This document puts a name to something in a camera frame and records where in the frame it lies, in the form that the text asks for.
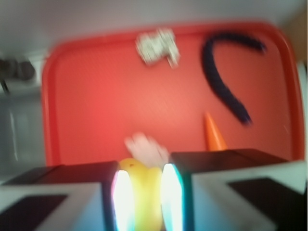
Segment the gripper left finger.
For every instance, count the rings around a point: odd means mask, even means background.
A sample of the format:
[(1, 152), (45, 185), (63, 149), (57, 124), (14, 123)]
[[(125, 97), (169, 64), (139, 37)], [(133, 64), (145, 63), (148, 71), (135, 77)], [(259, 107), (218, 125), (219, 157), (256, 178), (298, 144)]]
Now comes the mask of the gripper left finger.
[(0, 187), (3, 231), (132, 231), (134, 204), (117, 161), (36, 167)]

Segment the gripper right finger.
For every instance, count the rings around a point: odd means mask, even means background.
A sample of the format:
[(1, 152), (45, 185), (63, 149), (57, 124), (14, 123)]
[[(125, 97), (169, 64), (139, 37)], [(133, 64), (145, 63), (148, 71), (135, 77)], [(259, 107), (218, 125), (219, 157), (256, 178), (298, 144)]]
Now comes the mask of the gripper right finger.
[(305, 231), (307, 162), (256, 149), (174, 152), (163, 168), (168, 231)]

